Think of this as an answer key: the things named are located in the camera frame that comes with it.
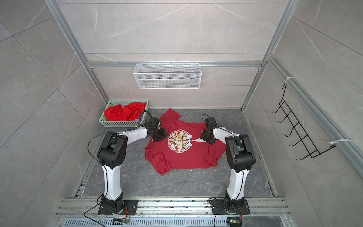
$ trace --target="white and gold emblem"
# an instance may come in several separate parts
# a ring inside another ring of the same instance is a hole
[[[169,149],[181,154],[192,146],[191,139],[192,135],[183,129],[173,131],[168,138]]]

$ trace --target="green plastic basket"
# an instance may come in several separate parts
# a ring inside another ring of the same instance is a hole
[[[133,102],[141,102],[146,103],[145,110],[148,110],[149,108],[149,100],[142,99],[142,100],[118,100],[118,99],[111,99],[105,108],[107,110],[111,106],[117,106],[117,105],[128,105]],[[139,122],[137,121],[108,121],[105,117],[104,111],[102,112],[101,117],[99,118],[99,122],[103,124],[105,127],[136,127]],[[141,119],[141,124],[145,123],[146,120],[146,114],[144,113]]]

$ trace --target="black mounting plate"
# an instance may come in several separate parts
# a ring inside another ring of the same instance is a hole
[[[221,210],[224,207],[224,200],[223,199],[212,199],[210,200],[212,203],[212,212],[214,215],[217,214],[219,210]],[[243,206],[239,207],[235,214],[241,214],[240,209],[242,211],[242,214],[250,214],[248,202],[245,199],[243,202]],[[225,209],[220,211],[218,214],[234,214],[233,212],[228,213]]]
[[[127,206],[127,212],[129,213],[129,215],[135,215],[136,214],[136,209],[137,209],[137,204],[138,204],[138,200],[123,200],[124,202],[124,206]],[[114,215],[111,209],[109,209],[107,206],[100,206],[98,209],[98,213],[97,214],[104,214],[104,215]],[[121,213],[119,213],[118,215],[126,215],[126,209],[122,209]]]

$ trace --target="red clothing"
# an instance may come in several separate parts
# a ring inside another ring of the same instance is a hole
[[[134,102],[122,108],[121,105],[111,106],[104,111],[108,121],[133,121],[140,117],[146,103]]]
[[[161,127],[169,135],[160,142],[152,142],[145,148],[145,158],[161,175],[172,169],[207,169],[216,167],[226,146],[217,140],[213,145],[199,139],[207,129],[205,123],[185,123],[178,120],[181,115],[169,109],[161,118]]]

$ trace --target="crumpled red fabric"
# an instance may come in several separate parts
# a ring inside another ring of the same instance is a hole
[[[104,111],[108,121],[133,121],[140,117],[146,103],[134,102],[122,108],[121,105],[111,106]]]

